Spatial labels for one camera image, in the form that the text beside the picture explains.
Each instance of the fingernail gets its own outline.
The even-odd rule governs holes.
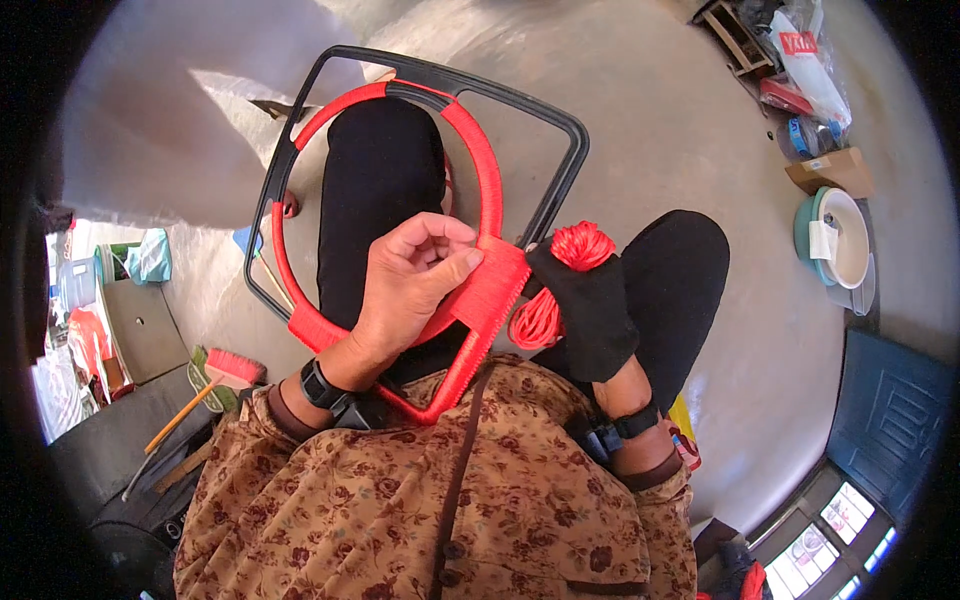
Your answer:
[[[483,251],[473,249],[467,254],[467,266],[470,267],[470,270],[476,269],[477,265],[483,261]]]

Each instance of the brown floral blouse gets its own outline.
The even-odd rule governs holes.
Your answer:
[[[187,513],[182,598],[693,598],[682,466],[630,492],[564,432],[587,400],[495,355],[432,427],[303,444],[267,390],[223,428]],[[405,387],[432,397],[443,373]]]

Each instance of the shirt button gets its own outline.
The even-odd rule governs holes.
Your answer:
[[[460,573],[452,568],[445,568],[440,572],[438,579],[440,579],[440,584],[445,588],[455,588],[460,584],[461,577]]]
[[[456,561],[467,555],[467,549],[458,541],[448,541],[444,544],[444,556]]]

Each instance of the red cord bundle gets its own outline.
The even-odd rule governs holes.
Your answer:
[[[570,269],[583,272],[603,264],[616,250],[616,244],[596,223],[581,221],[569,228],[557,229],[550,251]],[[520,306],[507,329],[510,341],[525,350],[550,348],[564,335],[560,307],[545,287]]]

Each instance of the black pants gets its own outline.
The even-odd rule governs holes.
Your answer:
[[[397,98],[347,108],[330,125],[321,204],[321,311],[356,325],[370,243],[422,211],[440,212],[444,148],[429,114]],[[640,333],[636,358],[665,414],[707,338],[727,280],[730,247],[710,218],[674,210],[644,229],[621,254],[630,316]],[[404,352],[386,375],[395,383],[445,369],[467,335],[459,323]],[[534,357],[569,377],[564,341]],[[588,396],[588,382],[573,381]]]

